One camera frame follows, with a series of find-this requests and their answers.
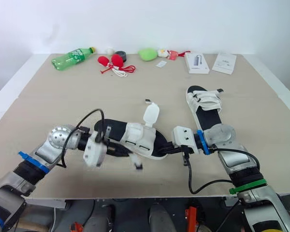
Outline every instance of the wooden tabletop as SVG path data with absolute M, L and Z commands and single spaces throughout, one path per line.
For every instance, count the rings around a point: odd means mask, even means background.
M 141 61 L 128 55 L 126 65 L 137 70 L 128 77 L 112 72 L 100 74 L 103 67 L 97 55 L 65 71 L 57 71 L 51 55 L 37 71 L 0 120 L 0 178 L 13 170 L 21 157 L 46 140 L 56 125 L 75 125 L 85 114 L 102 108 L 106 118 L 143 123 L 145 99 L 160 107 L 154 124 L 171 140 L 175 126 L 196 130 L 186 103 L 185 92 L 191 85 L 208 90 L 224 89 L 221 95 L 222 122 L 235 128 L 237 139 L 261 163 L 261 172 L 278 193 L 290 193 L 290 110 L 241 55 L 237 56 L 232 75 L 215 71 L 188 74 L 184 58 Z M 211 68 L 216 55 L 205 55 Z M 93 127 L 94 115 L 84 122 Z M 143 171 L 137 172 L 129 158 L 107 156 L 101 168 L 91 169 L 83 163 L 82 151 L 68 151 L 68 168 L 54 168 L 31 194 L 33 198 L 128 198 L 191 196 L 188 169 L 181 154 L 163 160 L 141 157 Z M 208 181 L 228 178 L 217 154 L 192 155 L 194 189 Z M 231 184 L 208 186 L 198 196 L 228 194 Z

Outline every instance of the black shoe insole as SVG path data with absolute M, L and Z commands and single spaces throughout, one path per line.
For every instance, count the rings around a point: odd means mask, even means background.
M 98 129 L 101 127 L 101 123 L 102 123 L 102 121 L 99 120 L 95 124 L 95 126 L 94 126 L 95 131 L 98 131 Z M 126 125 L 127 125 L 126 122 L 116 121 L 116 120 L 112 120 L 112 119 L 105 119 L 103 132 L 105 134 L 107 126 L 110 126 L 112 129 L 111 129 L 109 138 L 116 140 L 116 141 L 120 141 L 122 136 L 124 135 L 124 133 L 126 131 Z M 166 143 L 167 143 L 167 140 L 165 139 L 165 137 L 158 130 L 156 130 L 156 139 L 154 142 L 154 150 L 153 150 L 153 153 L 151 155 L 154 157 L 165 156 L 165 154 L 159 153 L 157 151 Z
M 207 90 L 200 86 L 190 86 L 187 90 L 188 93 L 193 93 L 194 91 L 207 91 Z M 203 131 L 212 128 L 213 125 L 221 123 L 217 110 L 205 111 L 201 107 L 198 107 L 195 113 L 197 115 L 201 129 Z

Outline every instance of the black cable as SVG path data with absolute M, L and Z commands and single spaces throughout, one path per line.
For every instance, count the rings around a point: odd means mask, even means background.
M 223 224 L 226 222 L 226 220 L 228 219 L 228 217 L 230 216 L 230 214 L 232 213 L 232 211 L 236 208 L 236 206 L 239 204 L 240 201 L 237 201 L 232 208 L 228 211 L 228 213 L 226 214 L 226 216 L 224 217 L 224 220 L 221 222 L 221 224 L 219 225 L 219 227 L 217 228 L 216 232 L 218 232 L 221 227 L 223 226 Z
M 90 219 L 92 213 L 93 213 L 93 210 L 95 209 L 95 206 L 96 206 L 96 200 L 93 200 L 93 206 L 92 206 L 92 209 L 91 209 L 91 212 L 88 216 L 88 218 L 85 220 L 84 224 L 83 224 L 83 227 L 86 225 L 86 223 L 88 222 L 88 220 Z
M 16 231 L 16 229 L 17 229 L 17 227 L 18 227 L 18 223 L 19 223 L 19 219 L 17 220 L 17 223 L 16 223 L 16 225 L 15 225 L 15 228 L 14 228 L 14 231 L 13 231 L 13 232 Z
M 102 132 L 103 132 L 103 130 L 104 130 L 104 124 L 105 124 L 105 119 L 104 119 L 104 112 L 103 112 L 103 110 L 102 109 L 95 109 L 95 110 L 93 110 L 93 111 L 91 111 L 90 113 L 88 113 L 85 117 L 83 117 L 83 119 L 82 120 L 80 120 L 79 121 L 79 123 L 77 123 L 77 125 L 76 125 L 76 127 L 70 132 L 70 134 L 68 135 L 68 137 L 67 137 L 67 139 L 66 139 L 66 141 L 64 142 L 64 144 L 63 144 L 63 147 L 62 147 L 62 152 L 61 152 L 61 163 L 62 164 L 60 164 L 60 163 L 58 163 L 57 164 L 57 166 L 59 166 L 59 167 L 63 167 L 63 168 L 66 168 L 67 167 L 67 165 L 66 165 L 66 162 L 65 162 L 65 160 L 64 160 L 64 156 L 65 156 L 65 154 L 66 154 L 66 147 L 67 147 L 67 144 L 68 144 L 68 141 L 69 141 L 69 139 L 70 139 L 70 137 L 73 135 L 73 133 L 75 132 L 75 131 L 77 131 L 78 129 L 79 129 L 79 126 L 90 116 L 90 115 L 92 115 L 93 113 L 95 113 L 95 112 L 97 112 L 97 111 L 100 111 L 100 113 L 101 113 L 101 120 L 102 120 L 102 122 L 101 122 L 101 128 L 99 129 L 99 131 L 98 131 L 98 134 L 97 134 L 97 137 L 96 137 L 96 142 L 97 143 L 100 143 L 101 141 L 102 141 L 102 139 L 103 139 L 103 135 L 102 135 Z
M 206 183 L 205 185 L 201 186 L 200 188 L 198 188 L 196 191 L 192 190 L 192 169 L 191 169 L 191 164 L 189 159 L 186 159 L 187 161 L 187 166 L 188 166 L 188 170 L 189 170 L 189 178 L 188 178 L 188 187 L 189 187 L 189 191 L 191 194 L 197 194 L 200 191 L 202 191 L 204 188 L 206 188 L 207 186 L 214 184 L 214 183 L 218 183 L 218 182 L 227 182 L 227 183 L 232 183 L 232 181 L 230 180 L 224 180 L 224 179 L 220 179 L 220 180 L 213 180 L 211 182 Z
M 250 154 L 249 152 L 246 151 L 242 151 L 242 150 L 237 150 L 237 149 L 228 149 L 228 148 L 214 148 L 211 149 L 211 151 L 215 152 L 215 151 L 231 151 L 231 152 L 238 152 L 238 153 L 242 153 L 245 154 L 247 156 L 250 156 L 254 159 L 254 161 L 256 162 L 257 168 L 260 170 L 260 162 L 257 159 L 257 157 L 255 157 L 254 155 Z

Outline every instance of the small white card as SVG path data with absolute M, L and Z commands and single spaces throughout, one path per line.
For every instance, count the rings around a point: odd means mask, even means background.
M 221 52 L 218 54 L 212 70 L 231 75 L 235 67 L 236 55 Z
M 164 65 L 166 65 L 166 63 L 167 63 L 166 61 L 162 60 L 156 66 L 162 68 Z

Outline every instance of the product box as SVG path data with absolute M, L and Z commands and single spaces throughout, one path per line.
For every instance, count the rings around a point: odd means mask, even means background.
M 202 53 L 185 53 L 189 73 L 208 74 L 209 68 Z

